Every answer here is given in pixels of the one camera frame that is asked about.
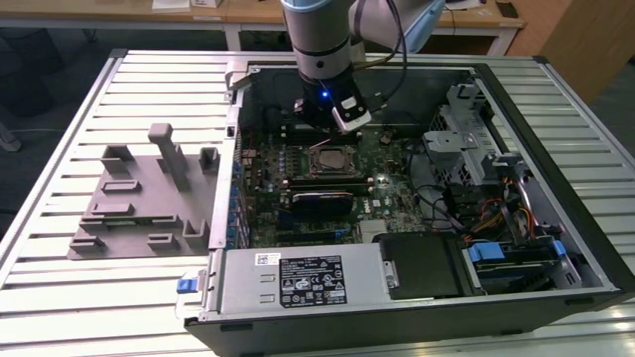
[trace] cpu socket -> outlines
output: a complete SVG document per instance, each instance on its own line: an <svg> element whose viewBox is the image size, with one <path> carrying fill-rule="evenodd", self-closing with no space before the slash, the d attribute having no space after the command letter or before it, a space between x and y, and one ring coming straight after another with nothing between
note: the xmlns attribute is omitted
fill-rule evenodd
<svg viewBox="0 0 635 357"><path fill-rule="evenodd" d="M311 176L317 179L359 176L354 153L353 147L317 147L309 150Z"/></svg>

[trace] power supply label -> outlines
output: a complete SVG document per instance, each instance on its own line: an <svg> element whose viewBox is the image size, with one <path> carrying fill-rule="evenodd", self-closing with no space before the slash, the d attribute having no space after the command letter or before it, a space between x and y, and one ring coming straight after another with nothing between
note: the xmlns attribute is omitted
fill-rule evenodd
<svg viewBox="0 0 635 357"><path fill-rule="evenodd" d="M342 256L281 259L281 305L291 307L347 303Z"/></svg>

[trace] robotic arm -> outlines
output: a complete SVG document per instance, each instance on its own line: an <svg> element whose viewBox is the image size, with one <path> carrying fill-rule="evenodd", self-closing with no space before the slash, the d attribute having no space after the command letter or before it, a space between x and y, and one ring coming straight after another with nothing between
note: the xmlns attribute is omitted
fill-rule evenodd
<svg viewBox="0 0 635 357"><path fill-rule="evenodd" d="M371 122L371 112L385 104L369 106L355 84L351 32L399 51L405 43L407 51L418 52L446 5L445 0L397 0L395 7L391 3L394 0L282 0L305 90L294 113L317 128L337 125L346 134Z"/></svg>

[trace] gray plastic stand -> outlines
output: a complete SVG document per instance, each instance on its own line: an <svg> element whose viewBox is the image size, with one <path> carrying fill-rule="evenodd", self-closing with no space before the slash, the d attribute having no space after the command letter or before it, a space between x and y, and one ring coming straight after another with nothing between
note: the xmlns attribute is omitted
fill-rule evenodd
<svg viewBox="0 0 635 357"><path fill-rule="evenodd" d="M219 152L211 147L185 155L171 136L170 124L151 126L161 156L135 158L126 145L107 147L69 259L207 254Z"/></svg>

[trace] aluminum slotted platform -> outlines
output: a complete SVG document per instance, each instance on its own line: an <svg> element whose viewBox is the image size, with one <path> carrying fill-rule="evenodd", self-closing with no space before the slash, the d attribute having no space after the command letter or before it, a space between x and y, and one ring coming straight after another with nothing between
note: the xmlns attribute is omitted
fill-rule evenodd
<svg viewBox="0 0 635 357"><path fill-rule="evenodd" d="M206 257L71 261L66 255L99 181L107 144L158 154L146 130L175 128L186 153L223 154L226 69L231 60L291 54L130 51L109 59L37 187L0 244L0 356L213 356L175 316L177 279ZM556 162L635 269L635 164L550 65L531 58L414 56L421 62L486 62ZM511 138L499 126L510 147ZM193 309L199 295L186 295ZM329 356L632 356L633 301L533 333L311 353Z"/></svg>

